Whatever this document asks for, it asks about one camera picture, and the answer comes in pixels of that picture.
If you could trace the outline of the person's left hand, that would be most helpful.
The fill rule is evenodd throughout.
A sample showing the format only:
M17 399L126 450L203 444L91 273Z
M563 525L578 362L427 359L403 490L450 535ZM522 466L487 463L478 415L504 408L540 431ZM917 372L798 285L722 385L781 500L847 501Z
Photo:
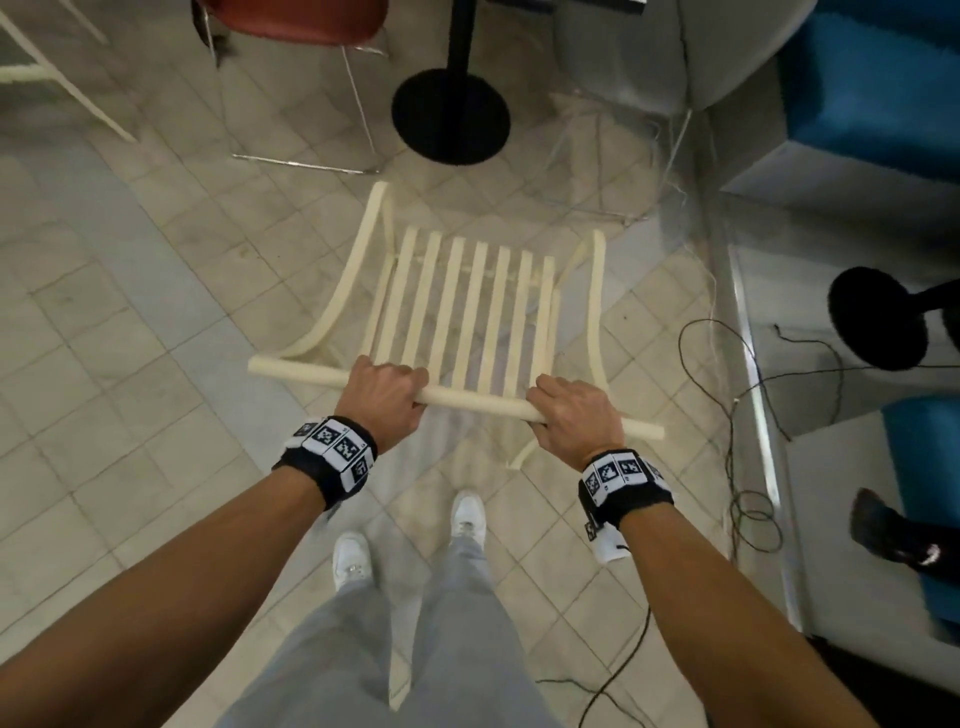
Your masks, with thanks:
M374 364L367 355L355 360L334 416L365 431L378 455L414 433L424 414L408 414L407 404L429 383L426 368L392 363Z

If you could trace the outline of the person's right hand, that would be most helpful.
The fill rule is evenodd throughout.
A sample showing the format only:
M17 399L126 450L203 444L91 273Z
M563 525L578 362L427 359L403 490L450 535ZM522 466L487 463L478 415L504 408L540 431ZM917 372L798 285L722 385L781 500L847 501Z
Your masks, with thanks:
M526 400L544 419L556 419L554 446L543 449L578 473L595 455L626 447L620 413L594 384L542 373Z

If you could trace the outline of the cream wooden slatted chair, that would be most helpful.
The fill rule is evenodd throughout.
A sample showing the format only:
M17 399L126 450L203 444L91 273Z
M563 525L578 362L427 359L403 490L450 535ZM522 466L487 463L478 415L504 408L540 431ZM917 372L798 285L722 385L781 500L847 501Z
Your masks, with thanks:
M342 391L354 359L365 356L425 368L430 383L419 400L428 406L543 424L525 393L551 374L565 288L587 263L589 378L609 391L600 346L606 252L599 230L560 265L529 249L402 228L394 190L379 180L318 320L279 352L254 355L247 370Z

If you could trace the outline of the person's right forearm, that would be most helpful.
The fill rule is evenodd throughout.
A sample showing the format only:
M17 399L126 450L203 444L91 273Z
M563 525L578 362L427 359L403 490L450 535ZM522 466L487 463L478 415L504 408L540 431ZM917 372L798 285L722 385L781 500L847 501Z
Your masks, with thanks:
M632 511L620 531L666 648L717 728L880 728L673 505Z

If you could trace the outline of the person's left forearm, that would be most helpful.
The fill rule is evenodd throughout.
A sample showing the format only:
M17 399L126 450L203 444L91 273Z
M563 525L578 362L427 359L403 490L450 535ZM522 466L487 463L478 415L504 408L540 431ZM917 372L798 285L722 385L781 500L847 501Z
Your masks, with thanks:
M280 467L114 577L0 665L0 728L162 728L326 507Z

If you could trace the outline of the black marker wristband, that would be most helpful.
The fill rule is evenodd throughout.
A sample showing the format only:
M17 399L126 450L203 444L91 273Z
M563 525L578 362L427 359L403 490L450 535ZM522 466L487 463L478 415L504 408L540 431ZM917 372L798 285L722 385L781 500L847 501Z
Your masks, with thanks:
M631 556L620 531L629 513L656 504L674 504L662 473L635 450L620 448L595 455L583 468L578 498L584 530L600 566Z
M362 425L350 418L307 419L286 441L275 471L292 468L312 480L325 512L363 489L378 459L378 445Z

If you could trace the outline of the white sneaker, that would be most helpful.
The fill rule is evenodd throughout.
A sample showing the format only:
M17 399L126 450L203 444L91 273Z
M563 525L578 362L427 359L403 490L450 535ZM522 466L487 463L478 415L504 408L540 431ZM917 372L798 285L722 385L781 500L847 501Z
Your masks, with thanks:
M336 593L358 584L375 583L374 560L369 542L359 531L345 531L338 537L331 565Z
M484 550L487 536L486 510L482 497L471 490L458 491L450 516L450 537L474 541Z

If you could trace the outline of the grey trousers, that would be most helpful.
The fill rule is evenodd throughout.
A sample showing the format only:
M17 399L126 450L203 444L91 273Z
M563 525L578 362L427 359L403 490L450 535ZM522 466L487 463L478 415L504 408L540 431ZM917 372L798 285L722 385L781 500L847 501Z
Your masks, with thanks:
M397 711L391 654L385 595L372 579L347 585L286 637L216 728L564 728L473 539L451 540L424 592Z

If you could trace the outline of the black round-base stand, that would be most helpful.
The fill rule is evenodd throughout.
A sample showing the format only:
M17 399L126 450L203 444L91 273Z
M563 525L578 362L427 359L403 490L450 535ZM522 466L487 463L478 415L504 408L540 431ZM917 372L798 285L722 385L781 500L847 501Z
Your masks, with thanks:
M391 120L401 139L437 164L482 164L510 136L503 96L469 70L477 4L452 0L446 65L405 79L391 100Z
M911 293L893 275L857 266L829 286L827 310L841 341L865 363L886 372L914 369L930 346L926 315L940 311L960 353L960 278Z

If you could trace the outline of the blue upholstered seat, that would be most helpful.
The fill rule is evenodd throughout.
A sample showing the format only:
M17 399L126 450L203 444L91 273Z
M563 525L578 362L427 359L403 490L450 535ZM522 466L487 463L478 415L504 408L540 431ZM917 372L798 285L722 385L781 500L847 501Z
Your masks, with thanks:
M819 0L710 122L722 192L960 239L960 0Z
M881 414L906 520L905 564L938 630L960 647L960 394L903 399Z

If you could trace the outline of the red chair with metal legs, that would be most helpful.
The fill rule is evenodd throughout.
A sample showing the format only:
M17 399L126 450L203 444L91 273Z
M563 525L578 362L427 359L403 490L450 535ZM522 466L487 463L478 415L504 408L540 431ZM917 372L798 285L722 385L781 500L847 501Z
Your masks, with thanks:
M349 176L381 173L384 157L378 151L354 75L351 53L392 59L385 23L389 0L190 0L191 18L210 55L215 70L233 52L233 35L302 46L337 48L340 51L361 127L373 158L363 169L277 159L252 154L232 145L237 161L309 169Z

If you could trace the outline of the white table frame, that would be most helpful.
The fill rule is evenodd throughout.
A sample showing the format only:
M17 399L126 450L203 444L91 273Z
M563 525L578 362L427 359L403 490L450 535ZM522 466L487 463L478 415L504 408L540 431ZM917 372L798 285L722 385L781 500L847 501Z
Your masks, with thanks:
M66 74L54 64L47 54L34 43L30 36L22 30L9 13L5 11L11 2L44 2L45 0L0 0L0 38L16 44L22 54L30 58L29 61L5 61L1 53L0 42L0 86L14 86L17 84L53 83L58 85L91 116L109 127L122 140L137 143L137 138L125 127L120 125L112 116L107 114L101 106L95 103L89 95L80 90Z

